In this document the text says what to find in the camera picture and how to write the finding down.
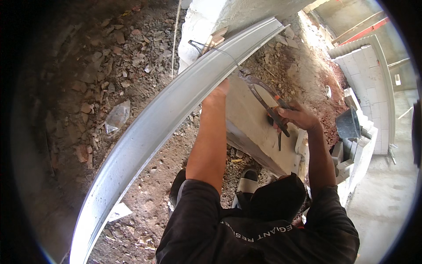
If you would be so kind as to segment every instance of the metal channel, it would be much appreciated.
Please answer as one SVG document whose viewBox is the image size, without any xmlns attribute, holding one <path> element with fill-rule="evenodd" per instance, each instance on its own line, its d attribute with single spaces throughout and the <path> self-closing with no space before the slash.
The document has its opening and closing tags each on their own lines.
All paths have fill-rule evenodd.
<svg viewBox="0 0 422 264">
<path fill-rule="evenodd" d="M 219 49 L 240 64 L 283 28 L 271 17 L 227 39 Z M 73 234 L 71 264 L 86 263 L 113 206 L 182 121 L 235 69 L 232 58 L 211 50 L 138 115 L 104 161 L 85 197 Z"/>
</svg>

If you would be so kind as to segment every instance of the soil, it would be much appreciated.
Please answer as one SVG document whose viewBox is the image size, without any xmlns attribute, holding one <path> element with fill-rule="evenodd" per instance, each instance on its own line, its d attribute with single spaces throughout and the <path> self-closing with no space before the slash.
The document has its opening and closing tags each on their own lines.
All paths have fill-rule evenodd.
<svg viewBox="0 0 422 264">
<path fill-rule="evenodd" d="M 176 45 L 185 14 L 182 11 L 180 15 Z M 46 127 L 46 132 L 37 135 L 40 149 L 45 148 L 47 141 L 52 186 L 60 189 L 63 206 L 75 209 L 74 223 L 107 154 L 138 114 L 171 81 L 168 54 L 173 46 L 175 19 L 173 1 L 155 1 L 154 5 L 135 0 L 84 1 L 61 6 L 49 21 L 55 22 L 56 27 L 49 28 L 48 23 L 40 26 L 42 37 L 29 49 L 32 53 L 26 58 L 22 76 L 27 82 L 36 83 L 37 89 L 27 95 L 28 105 L 33 109 L 41 105 L 36 120 L 42 124 L 43 131 Z M 295 99 L 312 109 L 324 125 L 327 148 L 331 148 L 338 141 L 335 117 L 346 110 L 342 99 L 346 79 L 338 65 L 329 59 L 326 43 L 315 41 L 321 38 L 320 32 L 306 16 L 294 15 L 283 22 L 288 23 L 292 24 L 296 34 L 293 40 L 299 49 L 278 46 L 271 40 L 242 66 L 274 87 L 285 101 Z M 100 62 L 99 67 L 93 77 L 87 77 L 92 82 L 86 83 L 86 91 L 81 83 L 75 86 L 75 81 L 86 77 L 84 72 L 95 62 Z M 176 53 L 174 74 L 178 65 Z M 111 84 L 115 92 L 109 90 Z M 325 85 L 331 88 L 331 98 L 325 94 Z M 107 115 L 127 100 L 130 100 L 130 115 L 126 123 L 117 132 L 107 134 L 104 126 Z M 91 110 L 87 120 L 81 113 L 84 103 Z M 154 263 L 154 248 L 158 247 L 168 221 L 171 184 L 186 165 L 199 119 L 200 106 L 140 173 L 122 199 L 133 214 L 106 224 L 88 263 Z M 92 164 L 89 164 L 90 151 L 86 153 L 88 161 L 85 153 L 81 158 L 81 145 L 92 147 Z M 238 158 L 236 151 L 227 146 L 223 208 L 231 206 L 246 165 L 257 168 L 260 186 L 274 180 L 247 154 L 241 162 L 231 162 Z M 142 237 L 146 236 L 151 241 L 143 241 Z"/>
</svg>

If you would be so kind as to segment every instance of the pliers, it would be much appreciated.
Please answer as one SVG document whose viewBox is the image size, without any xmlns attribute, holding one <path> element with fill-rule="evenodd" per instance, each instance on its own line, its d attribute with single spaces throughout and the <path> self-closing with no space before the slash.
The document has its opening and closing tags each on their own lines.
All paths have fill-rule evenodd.
<svg viewBox="0 0 422 264">
<path fill-rule="evenodd" d="M 257 77 L 254 77 L 251 75 L 251 71 L 248 68 L 243 68 L 239 71 L 238 74 L 239 78 L 244 80 L 245 83 L 248 85 L 249 90 L 251 90 L 252 94 L 255 96 L 256 99 L 262 104 L 262 106 L 267 110 L 270 117 L 274 120 L 274 122 L 279 126 L 279 128 L 283 131 L 283 133 L 286 135 L 286 137 L 290 137 L 290 133 L 287 131 L 285 126 L 283 125 L 280 116 L 273 111 L 271 107 L 269 107 L 265 101 L 262 99 L 262 97 L 259 95 L 257 90 L 255 89 L 254 84 L 259 85 L 263 87 L 277 102 L 277 104 L 281 108 L 287 108 L 290 109 L 290 106 L 288 106 L 278 94 L 276 94 L 268 85 L 266 85 L 263 81 L 258 79 Z"/>
</svg>

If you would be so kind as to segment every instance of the red metal beam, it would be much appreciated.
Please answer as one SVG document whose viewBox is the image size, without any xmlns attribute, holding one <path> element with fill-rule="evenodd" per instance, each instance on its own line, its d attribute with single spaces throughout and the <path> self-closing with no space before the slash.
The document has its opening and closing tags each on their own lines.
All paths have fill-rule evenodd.
<svg viewBox="0 0 422 264">
<path fill-rule="evenodd" d="M 365 36 L 366 34 L 368 34 L 371 31 L 377 30 L 380 27 L 384 26 L 385 24 L 387 24 L 390 21 L 390 19 L 388 17 L 378 21 L 377 23 L 373 24 L 372 26 L 362 30 L 361 32 L 357 33 L 356 35 L 354 35 L 353 37 L 349 38 L 348 40 L 346 40 L 345 42 L 343 42 L 342 44 L 340 44 L 339 46 L 355 41 L 357 39 L 363 38 L 363 36 Z"/>
</svg>

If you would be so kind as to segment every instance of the black bucket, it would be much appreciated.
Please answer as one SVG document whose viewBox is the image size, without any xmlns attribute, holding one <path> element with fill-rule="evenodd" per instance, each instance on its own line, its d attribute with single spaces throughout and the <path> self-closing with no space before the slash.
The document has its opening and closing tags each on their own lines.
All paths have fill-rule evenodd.
<svg viewBox="0 0 422 264">
<path fill-rule="evenodd" d="M 340 138 L 360 138 L 359 120 L 353 106 L 335 119 L 335 125 Z"/>
</svg>

